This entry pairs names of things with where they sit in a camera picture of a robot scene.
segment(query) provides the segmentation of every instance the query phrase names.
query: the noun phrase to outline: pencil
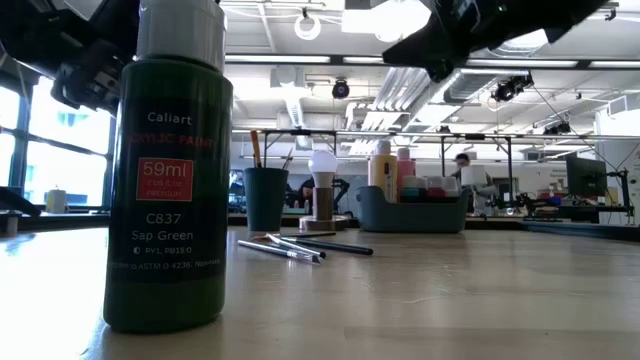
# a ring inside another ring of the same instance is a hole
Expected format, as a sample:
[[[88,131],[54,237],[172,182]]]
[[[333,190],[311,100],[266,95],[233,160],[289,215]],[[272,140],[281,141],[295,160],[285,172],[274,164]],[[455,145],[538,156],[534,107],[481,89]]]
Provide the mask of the pencil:
[[[292,152],[293,152],[293,146],[291,147],[291,149],[289,149],[289,153],[287,154],[287,159],[284,161],[284,165],[282,165],[282,170],[287,170],[287,168],[289,167],[289,163],[291,162],[291,160],[293,160],[293,158],[291,157]]]
[[[260,143],[258,143],[258,132],[251,130],[251,143],[253,144],[253,156],[256,158],[256,167],[261,168],[262,162],[260,161]]]

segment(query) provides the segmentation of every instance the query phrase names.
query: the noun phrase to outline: black machine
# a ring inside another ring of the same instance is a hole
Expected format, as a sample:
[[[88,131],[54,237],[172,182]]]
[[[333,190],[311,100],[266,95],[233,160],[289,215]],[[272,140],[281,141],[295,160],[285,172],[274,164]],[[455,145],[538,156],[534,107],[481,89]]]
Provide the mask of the black machine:
[[[469,54],[544,29],[554,43],[607,0],[440,0],[425,27],[385,51],[386,63],[445,79]]]
[[[491,94],[491,98],[497,102],[511,101],[518,94],[534,85],[531,73],[527,76],[512,76],[505,82],[498,83],[498,88]]]
[[[120,74],[136,51],[139,2],[103,1],[89,21],[69,9],[51,9],[50,4],[0,1],[2,48],[25,66],[55,79],[54,99],[76,109],[84,105],[115,114]]]
[[[606,2],[435,1],[427,25],[385,51],[383,58],[389,64],[426,68],[438,82],[463,65],[471,52],[495,48],[505,40],[545,29],[553,43]],[[48,0],[0,1],[2,48],[55,79],[52,96],[56,100],[115,114],[120,74],[135,55],[140,2],[104,0],[89,21],[51,4]]]
[[[567,156],[567,185],[572,195],[605,196],[607,165],[604,161]]]
[[[557,218],[571,218],[578,221],[590,221],[598,223],[598,214],[601,212],[624,212],[628,217],[635,216],[635,208],[629,199],[629,185],[627,170],[607,172],[606,163],[603,161],[582,159],[577,156],[567,156],[567,182],[570,196],[565,200],[571,200],[569,205],[563,204],[557,199],[532,199],[526,193],[516,196],[512,203],[494,196],[487,205],[498,209],[525,207],[527,216],[525,220],[557,221]],[[607,195],[607,177],[620,179],[622,187],[622,206],[605,206],[593,204],[586,199],[595,196]]]

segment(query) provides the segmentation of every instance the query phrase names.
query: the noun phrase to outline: ceiling duct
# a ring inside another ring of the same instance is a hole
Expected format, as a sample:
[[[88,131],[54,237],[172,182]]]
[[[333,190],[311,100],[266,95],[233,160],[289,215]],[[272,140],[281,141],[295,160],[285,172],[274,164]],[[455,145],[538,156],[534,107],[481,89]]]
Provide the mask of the ceiling duct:
[[[424,69],[417,68],[391,68],[387,72],[384,83],[380,87],[378,96],[373,104],[366,110],[366,115],[362,120],[360,130],[387,130],[390,127],[398,126],[398,122],[403,122],[406,111],[416,101],[420,94],[429,84],[429,76]],[[359,108],[352,108],[351,121],[348,124],[359,123]],[[356,139],[350,149],[349,154],[368,154],[373,149],[372,141]]]
[[[301,68],[291,65],[278,66],[271,69],[271,87],[282,88],[284,102],[287,105],[287,113],[291,120],[291,128],[306,128],[304,123],[304,112],[302,111],[302,103],[300,102],[300,91],[304,89],[304,72]],[[313,143],[306,136],[296,137],[297,150],[312,150]]]
[[[609,103],[609,115],[640,109],[640,93],[621,96]]]
[[[480,91],[495,83],[496,75],[475,75],[461,73],[444,92],[443,99],[446,103],[463,104]]]

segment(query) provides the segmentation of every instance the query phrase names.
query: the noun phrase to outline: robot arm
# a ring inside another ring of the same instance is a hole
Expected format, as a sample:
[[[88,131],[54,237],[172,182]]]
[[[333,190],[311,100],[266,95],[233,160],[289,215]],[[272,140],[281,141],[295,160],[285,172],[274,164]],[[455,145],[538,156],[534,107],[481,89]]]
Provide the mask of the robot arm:
[[[41,1],[3,0],[0,45],[16,61],[55,79],[54,99],[115,114],[120,74],[135,55],[138,7],[136,0],[104,0],[86,21]]]

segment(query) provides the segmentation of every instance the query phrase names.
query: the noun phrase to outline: person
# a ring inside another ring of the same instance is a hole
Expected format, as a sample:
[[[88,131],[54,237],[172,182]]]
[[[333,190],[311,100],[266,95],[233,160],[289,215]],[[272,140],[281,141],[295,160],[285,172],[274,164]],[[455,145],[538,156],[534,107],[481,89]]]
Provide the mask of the person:
[[[309,200],[309,206],[313,206],[313,188],[316,186],[313,178],[306,180],[298,189],[298,203],[300,207],[304,206],[306,200]]]
[[[458,179],[458,181],[462,180],[462,168],[467,167],[469,165],[471,165],[471,159],[469,159],[469,155],[465,154],[465,153],[460,153],[458,155],[456,155],[456,165],[458,165],[458,171],[456,171],[455,173],[451,174],[451,176],[455,177],[456,179]],[[489,174],[487,175],[487,187],[493,186],[493,180],[491,179],[491,176],[489,176]],[[474,195],[472,194],[471,196],[469,196],[469,205],[467,205],[467,213],[475,213],[476,210],[480,210],[480,209],[476,209],[474,207]]]

